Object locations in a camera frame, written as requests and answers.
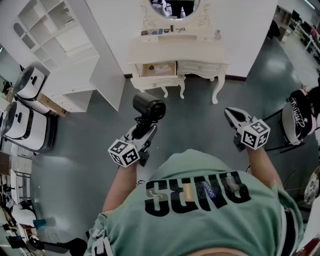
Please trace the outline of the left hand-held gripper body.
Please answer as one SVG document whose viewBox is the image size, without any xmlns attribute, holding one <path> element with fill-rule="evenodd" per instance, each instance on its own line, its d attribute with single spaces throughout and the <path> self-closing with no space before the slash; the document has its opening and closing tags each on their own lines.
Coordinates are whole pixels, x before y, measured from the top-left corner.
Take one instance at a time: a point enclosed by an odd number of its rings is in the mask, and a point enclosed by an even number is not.
<svg viewBox="0 0 320 256">
<path fill-rule="evenodd" d="M 107 151 L 112 160 L 122 167 L 129 167 L 134 163 L 139 163 L 144 167 L 150 157 L 146 148 L 134 144 L 132 140 L 124 136 L 116 139 Z"/>
</svg>

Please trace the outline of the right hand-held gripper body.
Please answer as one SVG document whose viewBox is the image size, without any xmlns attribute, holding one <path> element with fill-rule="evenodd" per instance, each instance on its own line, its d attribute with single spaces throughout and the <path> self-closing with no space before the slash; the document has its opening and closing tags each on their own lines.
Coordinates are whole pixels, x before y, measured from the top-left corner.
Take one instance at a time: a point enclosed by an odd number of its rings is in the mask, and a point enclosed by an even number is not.
<svg viewBox="0 0 320 256">
<path fill-rule="evenodd" d="M 246 147 L 257 150 L 268 142 L 270 131 L 271 128 L 262 119 L 258 119 L 234 135 L 234 144 L 239 152 Z"/>
</svg>

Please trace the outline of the black hair dryer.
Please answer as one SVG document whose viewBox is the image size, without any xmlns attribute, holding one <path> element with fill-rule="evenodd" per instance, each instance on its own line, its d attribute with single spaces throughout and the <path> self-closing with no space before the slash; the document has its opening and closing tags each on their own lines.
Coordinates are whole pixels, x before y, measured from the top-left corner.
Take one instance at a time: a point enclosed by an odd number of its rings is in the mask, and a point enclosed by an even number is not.
<svg viewBox="0 0 320 256">
<path fill-rule="evenodd" d="M 132 100 L 133 108 L 140 113 L 135 117 L 136 126 L 131 135 L 133 139 L 142 139 L 166 114 L 165 103 L 146 92 L 137 93 Z"/>
</svg>

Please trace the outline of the wooden drawer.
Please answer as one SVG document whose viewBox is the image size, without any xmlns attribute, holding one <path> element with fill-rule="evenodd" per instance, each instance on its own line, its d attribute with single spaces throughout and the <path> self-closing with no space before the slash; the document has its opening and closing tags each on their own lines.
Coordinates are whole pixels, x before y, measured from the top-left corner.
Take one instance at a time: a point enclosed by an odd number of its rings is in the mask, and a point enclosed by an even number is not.
<svg viewBox="0 0 320 256">
<path fill-rule="evenodd" d="M 178 75 L 178 63 L 176 61 L 145 63 L 137 67 L 137 75 L 131 78 L 136 89 L 150 90 L 155 88 L 180 86 L 185 89 L 183 78 Z"/>
</svg>

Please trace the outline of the person's left forearm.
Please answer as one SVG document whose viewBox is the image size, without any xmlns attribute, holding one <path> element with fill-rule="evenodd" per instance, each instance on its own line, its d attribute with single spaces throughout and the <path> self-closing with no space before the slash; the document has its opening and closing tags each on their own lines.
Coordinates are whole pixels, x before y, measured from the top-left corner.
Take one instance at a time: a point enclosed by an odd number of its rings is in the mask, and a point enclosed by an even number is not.
<svg viewBox="0 0 320 256">
<path fill-rule="evenodd" d="M 102 212 L 109 213 L 118 208 L 136 188 L 137 166 L 135 162 L 128 167 L 119 166 L 114 181 L 104 201 Z"/>
</svg>

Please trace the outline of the person's right forearm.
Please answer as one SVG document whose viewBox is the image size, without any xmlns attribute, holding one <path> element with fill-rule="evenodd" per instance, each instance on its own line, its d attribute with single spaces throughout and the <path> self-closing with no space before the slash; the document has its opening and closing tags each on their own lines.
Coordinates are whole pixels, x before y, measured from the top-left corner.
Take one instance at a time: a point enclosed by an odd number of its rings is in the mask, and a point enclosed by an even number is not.
<svg viewBox="0 0 320 256">
<path fill-rule="evenodd" d="M 247 147 L 246 151 L 251 175 L 259 181 L 261 187 L 264 190 L 284 191 L 280 176 L 264 148 L 252 149 Z"/>
</svg>

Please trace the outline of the white ornate drawer front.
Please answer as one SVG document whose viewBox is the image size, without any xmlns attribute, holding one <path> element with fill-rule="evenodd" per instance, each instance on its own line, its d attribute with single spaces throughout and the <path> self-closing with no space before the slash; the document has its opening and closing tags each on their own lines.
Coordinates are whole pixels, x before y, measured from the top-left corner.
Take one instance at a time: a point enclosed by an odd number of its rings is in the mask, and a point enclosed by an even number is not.
<svg viewBox="0 0 320 256">
<path fill-rule="evenodd" d="M 220 63 L 207 63 L 200 61 L 179 60 L 178 68 L 186 74 L 212 76 L 220 71 Z"/>
</svg>

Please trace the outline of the white dressing table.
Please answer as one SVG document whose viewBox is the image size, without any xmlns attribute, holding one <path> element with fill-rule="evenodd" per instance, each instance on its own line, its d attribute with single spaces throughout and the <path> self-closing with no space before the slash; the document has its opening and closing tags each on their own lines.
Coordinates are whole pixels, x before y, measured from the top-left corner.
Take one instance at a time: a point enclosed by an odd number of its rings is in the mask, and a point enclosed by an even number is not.
<svg viewBox="0 0 320 256">
<path fill-rule="evenodd" d="M 178 61 L 196 61 L 203 63 L 221 64 L 218 73 L 211 76 L 202 74 L 184 73 L 179 70 Z M 132 72 L 132 77 L 138 74 L 138 67 L 142 64 L 177 62 L 178 75 L 182 77 L 184 85 L 186 75 L 196 75 L 213 82 L 218 79 L 217 85 L 212 92 L 212 103 L 218 103 L 218 93 L 223 88 L 226 79 L 226 70 L 230 64 L 227 51 L 221 40 L 213 42 L 198 41 L 196 35 L 158 35 L 158 41 L 153 43 L 142 42 L 141 36 L 136 37 L 130 46 L 128 65 Z M 164 96 L 168 96 L 167 87 L 160 87 Z M 180 97 L 184 97 L 185 89 L 180 87 Z"/>
</svg>

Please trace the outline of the black metal chair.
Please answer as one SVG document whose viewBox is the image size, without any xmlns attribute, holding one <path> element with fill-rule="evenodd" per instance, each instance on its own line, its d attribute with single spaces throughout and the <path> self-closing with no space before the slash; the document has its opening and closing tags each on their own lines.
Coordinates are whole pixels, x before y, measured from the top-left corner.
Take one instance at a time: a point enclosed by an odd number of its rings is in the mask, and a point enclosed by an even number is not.
<svg viewBox="0 0 320 256">
<path fill-rule="evenodd" d="M 279 144 L 271 147 L 270 143 L 268 142 L 265 148 L 266 152 L 280 151 L 280 153 L 283 154 L 306 144 L 303 139 L 298 140 L 294 138 L 294 135 L 296 134 L 296 123 L 294 121 L 293 114 L 290 113 L 289 109 L 283 107 L 268 117 L 265 117 L 263 121 L 267 123 L 268 120 L 272 118 L 276 118 L 277 125 L 275 127 L 275 131 L 270 133 L 271 135 L 276 135 L 275 138 L 271 137 L 271 141 L 273 142 L 275 139 L 277 139 Z"/>
</svg>

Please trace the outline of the black bag white script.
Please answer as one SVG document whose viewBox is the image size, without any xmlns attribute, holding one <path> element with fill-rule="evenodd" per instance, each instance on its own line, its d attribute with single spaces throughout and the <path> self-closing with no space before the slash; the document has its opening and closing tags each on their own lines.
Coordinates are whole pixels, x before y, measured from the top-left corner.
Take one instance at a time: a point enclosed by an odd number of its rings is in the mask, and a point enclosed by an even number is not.
<svg viewBox="0 0 320 256">
<path fill-rule="evenodd" d="M 293 134 L 290 143 L 299 145 L 305 137 L 312 134 L 318 127 L 317 119 L 320 114 L 320 86 L 310 91 L 304 88 L 292 92 L 288 98 L 293 111 Z"/>
</svg>

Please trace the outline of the brown cardboard box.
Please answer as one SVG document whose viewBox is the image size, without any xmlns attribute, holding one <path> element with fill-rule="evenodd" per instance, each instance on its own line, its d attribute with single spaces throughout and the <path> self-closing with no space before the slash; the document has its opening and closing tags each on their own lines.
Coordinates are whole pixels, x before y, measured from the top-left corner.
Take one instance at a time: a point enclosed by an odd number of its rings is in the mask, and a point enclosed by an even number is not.
<svg viewBox="0 0 320 256">
<path fill-rule="evenodd" d="M 43 93 L 40 93 L 37 96 L 37 101 L 40 102 L 45 107 L 49 108 L 52 112 L 56 113 L 57 115 L 61 117 L 65 117 L 67 114 L 67 110 L 59 106 L 57 103 L 52 101 L 50 98 L 45 96 Z"/>
</svg>

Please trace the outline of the white shelf cabinet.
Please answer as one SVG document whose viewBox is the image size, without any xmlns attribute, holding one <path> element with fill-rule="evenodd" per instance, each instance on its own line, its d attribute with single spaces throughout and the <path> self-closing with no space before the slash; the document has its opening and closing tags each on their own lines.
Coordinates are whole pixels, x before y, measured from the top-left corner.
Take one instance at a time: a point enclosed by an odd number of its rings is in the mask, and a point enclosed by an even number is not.
<svg viewBox="0 0 320 256">
<path fill-rule="evenodd" d="M 99 53 L 68 0 L 4 0 L 9 52 L 24 68 L 38 66 L 47 76 L 42 93 L 71 113 L 87 111 Z"/>
</svg>

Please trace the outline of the person's green printed t-shirt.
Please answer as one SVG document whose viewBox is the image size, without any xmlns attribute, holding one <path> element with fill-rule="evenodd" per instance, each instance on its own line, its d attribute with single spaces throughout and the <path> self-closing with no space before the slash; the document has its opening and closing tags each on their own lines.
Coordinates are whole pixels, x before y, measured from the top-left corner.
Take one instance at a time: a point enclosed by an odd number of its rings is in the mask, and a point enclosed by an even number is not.
<svg viewBox="0 0 320 256">
<path fill-rule="evenodd" d="M 102 210 L 89 235 L 84 256 L 292 256 L 304 225 L 285 190 L 188 149 Z"/>
</svg>

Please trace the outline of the large white black appliance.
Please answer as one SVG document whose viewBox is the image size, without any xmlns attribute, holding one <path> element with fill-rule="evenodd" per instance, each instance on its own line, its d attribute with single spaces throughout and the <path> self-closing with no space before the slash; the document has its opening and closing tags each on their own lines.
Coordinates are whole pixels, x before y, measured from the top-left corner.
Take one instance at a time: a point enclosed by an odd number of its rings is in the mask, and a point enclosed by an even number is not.
<svg viewBox="0 0 320 256">
<path fill-rule="evenodd" d="M 33 153 L 44 153 L 54 145 L 57 120 L 14 101 L 0 116 L 0 137 Z"/>
</svg>

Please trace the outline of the teal chair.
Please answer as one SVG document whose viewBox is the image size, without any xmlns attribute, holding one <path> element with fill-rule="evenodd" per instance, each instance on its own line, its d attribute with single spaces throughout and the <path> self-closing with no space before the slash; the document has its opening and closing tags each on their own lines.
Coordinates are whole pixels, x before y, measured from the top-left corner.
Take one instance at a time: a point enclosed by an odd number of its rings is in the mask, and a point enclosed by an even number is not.
<svg viewBox="0 0 320 256">
<path fill-rule="evenodd" d="M 44 219 L 35 219 L 32 222 L 36 230 L 43 230 L 48 227 L 54 227 L 56 225 L 56 220 L 54 217 L 44 218 Z"/>
</svg>

